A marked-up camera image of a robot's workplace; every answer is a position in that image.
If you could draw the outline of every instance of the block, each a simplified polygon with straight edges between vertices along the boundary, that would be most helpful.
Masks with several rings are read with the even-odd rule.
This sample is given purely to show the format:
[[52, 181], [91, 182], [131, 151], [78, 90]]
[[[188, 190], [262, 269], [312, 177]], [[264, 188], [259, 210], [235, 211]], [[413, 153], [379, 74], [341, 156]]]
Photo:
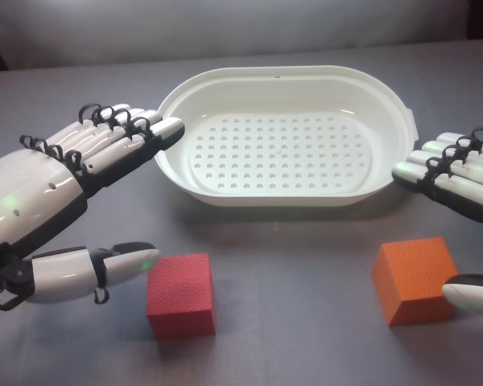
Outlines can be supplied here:
[[157, 339], [215, 334], [207, 254], [164, 257], [148, 273], [147, 317]]
[[372, 271], [389, 326], [451, 318], [454, 307], [442, 285], [457, 275], [445, 241], [433, 239], [383, 244]]

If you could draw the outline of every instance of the orange block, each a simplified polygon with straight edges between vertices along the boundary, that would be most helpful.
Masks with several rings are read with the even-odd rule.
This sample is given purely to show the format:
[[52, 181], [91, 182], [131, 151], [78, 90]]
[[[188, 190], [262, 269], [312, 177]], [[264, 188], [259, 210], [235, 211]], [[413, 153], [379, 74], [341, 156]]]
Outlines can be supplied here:
[[372, 278], [388, 325], [451, 318], [442, 285], [457, 274], [442, 237], [383, 244]]

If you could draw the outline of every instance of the white plastic tray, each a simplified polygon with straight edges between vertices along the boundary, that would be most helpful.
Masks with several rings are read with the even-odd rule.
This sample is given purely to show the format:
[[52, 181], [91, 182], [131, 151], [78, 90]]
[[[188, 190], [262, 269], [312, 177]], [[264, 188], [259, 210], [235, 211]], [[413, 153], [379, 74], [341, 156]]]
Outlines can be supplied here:
[[159, 107], [186, 134], [156, 160], [221, 206], [341, 206], [392, 181], [418, 139], [382, 82], [335, 66], [223, 68], [187, 80]]

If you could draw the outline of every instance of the perforated bottom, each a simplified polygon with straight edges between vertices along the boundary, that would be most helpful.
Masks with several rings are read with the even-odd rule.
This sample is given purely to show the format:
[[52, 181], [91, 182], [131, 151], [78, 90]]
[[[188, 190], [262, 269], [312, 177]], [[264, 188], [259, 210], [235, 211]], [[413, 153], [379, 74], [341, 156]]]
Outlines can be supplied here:
[[339, 113], [211, 117], [189, 140], [192, 175], [204, 189], [227, 194], [355, 191], [372, 162], [357, 125]]

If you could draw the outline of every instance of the gray table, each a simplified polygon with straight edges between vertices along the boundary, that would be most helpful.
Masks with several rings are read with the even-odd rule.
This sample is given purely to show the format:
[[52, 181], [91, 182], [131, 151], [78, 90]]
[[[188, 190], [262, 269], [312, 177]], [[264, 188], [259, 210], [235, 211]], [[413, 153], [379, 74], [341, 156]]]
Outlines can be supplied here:
[[[388, 84], [411, 108], [420, 141], [483, 125], [483, 41], [294, 55], [0, 73], [0, 156], [22, 133], [49, 136], [90, 101], [157, 108], [178, 84], [232, 66], [337, 64]], [[211, 207], [154, 162], [91, 199], [46, 244], [152, 242], [211, 255], [214, 337], [157, 343], [146, 278], [54, 306], [0, 312], [0, 385], [483, 384], [483, 317], [386, 326], [370, 270], [381, 243], [443, 236], [461, 272], [483, 273], [483, 224], [392, 186], [343, 209]]]

